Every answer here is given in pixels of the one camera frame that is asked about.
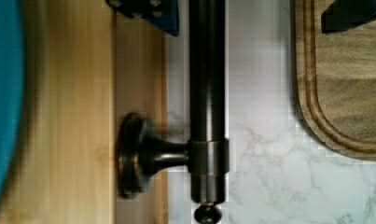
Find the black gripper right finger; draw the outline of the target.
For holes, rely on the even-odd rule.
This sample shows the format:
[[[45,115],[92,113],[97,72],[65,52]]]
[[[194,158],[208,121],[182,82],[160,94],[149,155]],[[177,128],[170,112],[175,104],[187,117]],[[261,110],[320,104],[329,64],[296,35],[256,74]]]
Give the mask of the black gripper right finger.
[[[345,32],[373,21],[376,21],[376,0],[335,0],[321,15],[321,31]]]

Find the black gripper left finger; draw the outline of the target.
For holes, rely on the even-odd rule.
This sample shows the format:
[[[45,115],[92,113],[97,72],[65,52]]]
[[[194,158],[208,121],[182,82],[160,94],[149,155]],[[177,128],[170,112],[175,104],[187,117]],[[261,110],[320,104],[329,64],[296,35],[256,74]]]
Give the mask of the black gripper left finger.
[[[178,0],[105,0],[127,18],[142,18],[171,36],[179,36]]]

